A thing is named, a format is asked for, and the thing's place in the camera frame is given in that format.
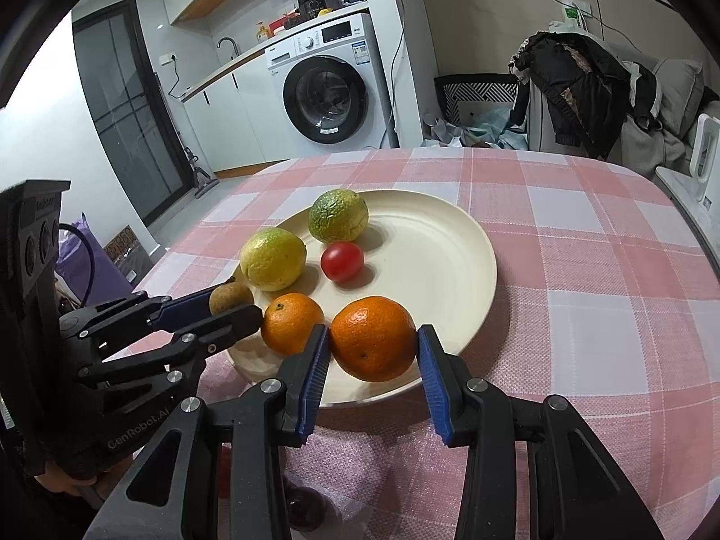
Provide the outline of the person's left hand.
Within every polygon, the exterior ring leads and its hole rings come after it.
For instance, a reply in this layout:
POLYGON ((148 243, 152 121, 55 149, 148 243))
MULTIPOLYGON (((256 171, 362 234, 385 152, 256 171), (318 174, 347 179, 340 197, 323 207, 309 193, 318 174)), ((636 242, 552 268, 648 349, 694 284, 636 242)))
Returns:
POLYGON ((72 478, 55 463, 48 462, 45 464, 44 473, 36 475, 34 479, 51 492, 65 492, 65 494, 79 496, 82 488, 94 488, 102 499, 106 499, 132 463, 133 457, 129 456, 93 478, 80 480, 72 478))

